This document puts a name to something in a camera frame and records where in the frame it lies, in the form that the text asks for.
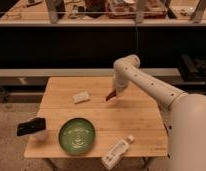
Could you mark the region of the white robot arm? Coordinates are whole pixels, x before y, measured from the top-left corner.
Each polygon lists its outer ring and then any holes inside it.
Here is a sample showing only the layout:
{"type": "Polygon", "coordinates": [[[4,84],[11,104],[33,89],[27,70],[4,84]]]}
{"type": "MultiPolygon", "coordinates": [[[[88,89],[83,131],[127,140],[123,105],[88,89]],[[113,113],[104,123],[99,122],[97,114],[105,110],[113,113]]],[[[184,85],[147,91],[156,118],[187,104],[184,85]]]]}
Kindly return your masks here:
{"type": "Polygon", "coordinates": [[[187,93],[140,69],[137,55],[117,59],[113,89],[133,82],[170,113],[167,171],[206,171],[206,95],[187,93]]]}

